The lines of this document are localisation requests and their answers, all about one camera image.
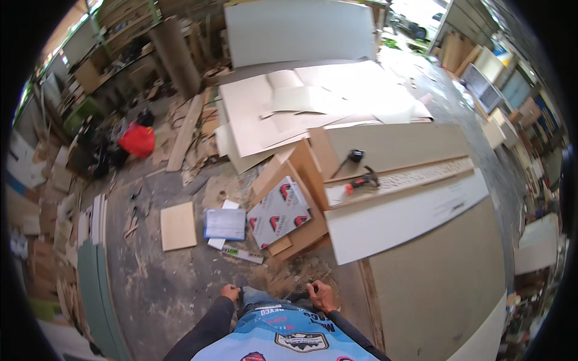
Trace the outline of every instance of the wood scrap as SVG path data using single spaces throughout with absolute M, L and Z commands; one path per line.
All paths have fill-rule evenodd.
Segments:
M 275 187 L 279 182 L 281 182 L 281 180 L 286 176 L 290 176 L 291 179 L 297 183 L 299 189 L 303 193 L 303 197 L 310 207 L 309 212 L 311 214 L 311 220 L 287 235 L 291 240 L 292 246 L 275 255 L 276 258 L 281 260 L 285 260 L 295 255 L 300 250 L 313 244 L 315 241 L 321 238 L 321 236 L 327 233 L 327 225 L 325 224 L 323 213 L 321 213 L 317 207 L 305 183 L 289 160 L 283 163 L 279 171 L 267 182 L 267 185 L 254 198 L 251 204 L 255 205 L 257 202 L 260 202 L 263 197 L 265 197 L 265 195 L 267 195 L 269 191 L 273 189 L 273 187 Z
M 187 113 L 186 122 L 179 129 L 175 145 L 169 157 L 169 163 L 166 166 L 167 172 L 176 172 L 183 166 L 183 160 L 188 147 L 192 142 L 192 135 L 195 132 L 196 124 L 203 109 L 202 95 L 198 94 L 192 100 L 189 112 Z
M 163 251 L 197 245 L 192 202 L 161 210 L 161 243 Z
M 455 71 L 455 74 L 457 76 L 461 77 L 464 74 L 464 71 L 466 71 L 466 68 L 468 67 L 468 65 L 470 63 L 473 63 L 476 61 L 476 59 L 480 55 L 482 49 L 483 48 L 481 45 L 476 45 L 476 47 L 469 53 L 469 55 L 464 59 L 464 61 L 462 61 L 462 64 Z
M 460 66 L 462 40 L 459 35 L 447 34 L 446 52 L 443 54 L 442 65 L 445 69 L 455 72 Z

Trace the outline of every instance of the wooden offcut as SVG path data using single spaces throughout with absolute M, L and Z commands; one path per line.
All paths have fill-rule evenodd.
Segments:
M 481 45 L 476 45 L 475 48 L 473 48 L 473 50 L 469 53 L 469 55 L 465 58 L 464 61 L 462 61 L 462 64 L 460 65 L 460 67 L 455 71 L 455 74 L 457 76 L 462 76 L 464 74 L 464 71 L 466 71 L 466 68 L 468 67 L 468 65 L 470 63 L 473 63 L 476 61 L 477 57 L 480 55 L 482 50 L 482 46 Z
M 291 177 L 294 182 L 297 183 L 299 189 L 303 193 L 303 197 L 305 197 L 305 201 L 309 205 L 309 213 L 311 214 L 311 220 L 305 222 L 302 226 L 296 228 L 292 232 L 290 232 L 287 236 L 289 237 L 292 246 L 284 249 L 283 251 L 279 252 L 275 255 L 275 258 L 280 260 L 285 260 L 295 254 L 297 254 L 300 250 L 308 247 L 309 245 L 313 244 L 319 238 L 321 238 L 324 234 L 327 233 L 327 225 L 325 224 L 325 218 L 323 217 L 323 213 L 317 207 L 315 201 L 311 197 L 309 190 L 305 186 L 305 183 L 291 164 L 291 161 L 287 160 L 279 171 L 267 182 L 267 185 L 263 188 L 263 190 L 255 197 L 252 204 L 255 205 L 260 202 L 263 197 L 265 197 L 273 187 L 275 187 L 281 180 L 285 177 Z
M 187 117 L 183 126 L 179 129 L 179 134 L 175 141 L 175 145 L 171 151 L 169 162 L 166 165 L 167 172 L 176 172 L 183 166 L 183 160 L 187 149 L 192 143 L 192 135 L 195 132 L 196 124 L 203 110 L 203 96 L 198 94 L 191 102 L 188 109 Z
M 482 325 L 505 290 L 502 243 L 490 197 L 411 242 L 371 256 L 369 263 L 392 360 L 448 359 Z
M 197 245 L 192 202 L 161 210 L 161 237 L 163 251 Z

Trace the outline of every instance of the logo patch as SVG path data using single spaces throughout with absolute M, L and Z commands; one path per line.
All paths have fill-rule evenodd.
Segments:
M 275 334 L 275 343 L 299 353 L 327 349 L 329 344 L 322 333 L 295 332 Z
M 243 357 L 240 361 L 267 361 L 262 353 L 251 352 L 247 356 Z

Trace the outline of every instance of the wall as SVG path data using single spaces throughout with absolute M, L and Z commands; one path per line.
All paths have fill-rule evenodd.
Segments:
M 98 39 L 94 36 L 94 30 L 92 29 L 92 19 L 88 18 L 76 29 L 74 35 L 62 47 L 68 63 L 72 66 L 82 59 L 97 41 Z
M 499 27 L 479 0 L 453 0 L 447 9 L 434 43 L 441 43 L 448 31 L 456 29 L 474 44 L 494 48 L 491 37 Z

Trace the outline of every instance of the green panel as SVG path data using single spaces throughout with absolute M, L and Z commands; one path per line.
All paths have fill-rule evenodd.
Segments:
M 109 325 L 110 334 L 116 346 L 119 358 L 116 361 L 131 361 L 127 347 L 124 342 L 120 330 L 118 329 L 118 322 L 116 314 L 112 307 L 112 299 L 110 298 L 108 282 L 106 279 L 106 256 L 105 250 L 101 245 L 97 246 L 97 266 L 98 279 L 101 288 L 102 304 L 104 306 L 106 321 Z
M 120 361 L 102 305 L 101 287 L 98 282 L 97 247 L 89 241 L 84 242 L 78 249 L 78 275 L 84 314 L 94 343 L 107 357 Z

